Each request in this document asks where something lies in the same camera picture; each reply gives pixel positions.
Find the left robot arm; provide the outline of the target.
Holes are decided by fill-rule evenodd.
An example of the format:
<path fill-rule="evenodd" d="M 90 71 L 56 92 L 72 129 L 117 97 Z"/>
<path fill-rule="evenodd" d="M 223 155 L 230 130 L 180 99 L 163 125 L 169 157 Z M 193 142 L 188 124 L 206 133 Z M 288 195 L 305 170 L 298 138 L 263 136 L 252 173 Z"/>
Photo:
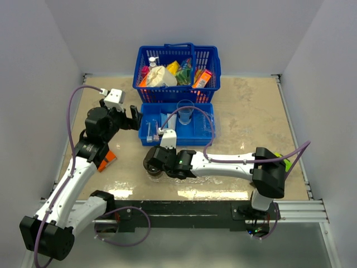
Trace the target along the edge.
<path fill-rule="evenodd" d="M 109 141 L 119 130 L 139 130 L 142 113 L 130 106 L 131 117 L 120 103 L 111 105 L 103 99 L 90 109 L 85 128 L 79 135 L 66 173 L 46 203 L 34 216 L 20 221 L 20 231 L 28 250 L 62 261 L 71 251 L 75 236 L 92 220 L 112 218 L 115 202 L 112 194 L 95 191 L 81 208 L 73 211 L 83 187 L 98 170 L 109 152 Z"/>

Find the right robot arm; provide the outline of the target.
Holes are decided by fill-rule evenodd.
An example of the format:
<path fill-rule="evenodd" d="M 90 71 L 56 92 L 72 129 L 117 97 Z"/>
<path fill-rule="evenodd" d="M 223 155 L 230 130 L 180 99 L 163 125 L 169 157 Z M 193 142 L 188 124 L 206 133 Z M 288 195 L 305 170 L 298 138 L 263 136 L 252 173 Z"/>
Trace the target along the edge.
<path fill-rule="evenodd" d="M 245 179 L 255 186 L 248 206 L 254 219 L 262 219 L 274 199 L 284 197 L 286 164 L 264 147 L 241 155 L 204 155 L 195 150 L 152 147 L 143 166 L 153 176 L 164 172 L 167 176 L 185 180 L 204 176 L 226 176 Z"/>

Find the dark brown banded cup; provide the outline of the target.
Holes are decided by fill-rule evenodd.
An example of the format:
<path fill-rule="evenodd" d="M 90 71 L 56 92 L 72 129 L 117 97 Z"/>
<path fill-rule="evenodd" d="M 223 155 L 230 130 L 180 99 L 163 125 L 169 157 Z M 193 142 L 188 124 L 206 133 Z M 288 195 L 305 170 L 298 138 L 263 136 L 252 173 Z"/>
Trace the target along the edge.
<path fill-rule="evenodd" d="M 152 177 L 158 177 L 158 176 L 165 174 L 165 172 L 163 170 L 158 169 L 152 165 L 147 165 L 144 168 L 146 169 L 147 173 Z"/>

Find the clear blue banded cup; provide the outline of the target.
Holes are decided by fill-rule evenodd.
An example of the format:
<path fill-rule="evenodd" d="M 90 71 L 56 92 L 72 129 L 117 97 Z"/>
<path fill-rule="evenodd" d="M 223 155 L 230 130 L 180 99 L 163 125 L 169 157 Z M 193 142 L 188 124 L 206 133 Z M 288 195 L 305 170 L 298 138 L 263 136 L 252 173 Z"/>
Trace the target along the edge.
<path fill-rule="evenodd" d="M 187 99 L 183 99 L 177 103 L 178 121 L 182 125 L 188 125 L 191 122 L 192 113 L 194 111 L 193 106 L 193 102 Z"/>

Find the clear small textured tray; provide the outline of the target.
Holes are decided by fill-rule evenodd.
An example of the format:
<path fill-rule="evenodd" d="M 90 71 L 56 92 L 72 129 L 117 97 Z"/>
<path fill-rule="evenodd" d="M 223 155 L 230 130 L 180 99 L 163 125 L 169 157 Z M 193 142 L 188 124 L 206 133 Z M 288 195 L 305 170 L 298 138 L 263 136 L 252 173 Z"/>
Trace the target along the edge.
<path fill-rule="evenodd" d="M 201 112 L 195 112 L 195 135 L 211 138 L 214 133 L 215 138 L 221 134 L 219 121 L 215 122 L 213 113 L 205 112 L 207 119 Z"/>

